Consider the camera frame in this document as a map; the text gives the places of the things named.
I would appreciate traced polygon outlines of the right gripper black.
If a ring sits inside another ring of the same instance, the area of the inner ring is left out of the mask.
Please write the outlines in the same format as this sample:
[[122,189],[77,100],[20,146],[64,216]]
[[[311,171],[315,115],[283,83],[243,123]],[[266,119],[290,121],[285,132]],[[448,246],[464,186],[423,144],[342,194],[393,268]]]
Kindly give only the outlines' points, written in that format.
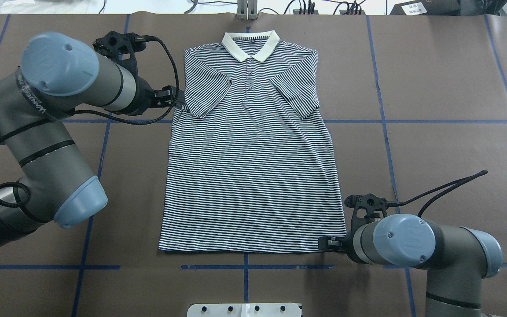
[[342,253],[348,257],[356,256],[353,247],[353,238],[351,236],[345,237],[331,237],[322,236],[318,238],[318,249],[320,251],[332,251]]

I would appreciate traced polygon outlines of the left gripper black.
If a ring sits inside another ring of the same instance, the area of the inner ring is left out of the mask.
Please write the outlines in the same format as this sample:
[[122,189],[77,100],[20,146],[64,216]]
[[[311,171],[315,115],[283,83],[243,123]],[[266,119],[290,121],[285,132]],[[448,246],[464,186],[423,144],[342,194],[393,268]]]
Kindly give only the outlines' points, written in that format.
[[142,115],[149,108],[175,108],[183,109],[186,106],[181,102],[162,102],[159,99],[177,99],[180,90],[175,86],[165,86],[162,89],[154,90],[149,84],[139,84],[137,98],[137,115]]

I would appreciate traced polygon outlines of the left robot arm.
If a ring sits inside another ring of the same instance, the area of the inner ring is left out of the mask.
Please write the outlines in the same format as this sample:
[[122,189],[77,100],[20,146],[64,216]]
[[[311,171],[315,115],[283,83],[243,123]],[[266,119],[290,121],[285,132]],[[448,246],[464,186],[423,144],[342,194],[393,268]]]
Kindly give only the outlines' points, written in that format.
[[180,84],[153,89],[135,54],[155,36],[111,31],[92,46],[58,32],[32,37],[0,80],[0,247],[55,221],[70,228],[107,206],[107,195],[64,126],[77,114],[123,120],[184,103]]

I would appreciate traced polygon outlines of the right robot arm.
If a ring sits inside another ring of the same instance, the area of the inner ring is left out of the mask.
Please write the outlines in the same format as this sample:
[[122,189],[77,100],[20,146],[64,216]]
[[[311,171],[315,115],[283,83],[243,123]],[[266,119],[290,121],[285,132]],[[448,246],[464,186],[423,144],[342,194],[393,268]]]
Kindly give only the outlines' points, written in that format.
[[489,233],[412,214],[364,223],[344,237],[320,237],[318,249],[360,264],[425,270],[427,317],[487,316],[481,309],[481,283],[503,265],[501,246]]

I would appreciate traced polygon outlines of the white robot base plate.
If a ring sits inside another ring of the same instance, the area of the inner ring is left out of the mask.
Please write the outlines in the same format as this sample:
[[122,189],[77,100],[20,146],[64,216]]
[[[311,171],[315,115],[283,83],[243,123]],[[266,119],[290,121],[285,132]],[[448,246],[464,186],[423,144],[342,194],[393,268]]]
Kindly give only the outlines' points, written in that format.
[[302,304],[273,303],[204,303],[193,304],[187,317],[302,317]]

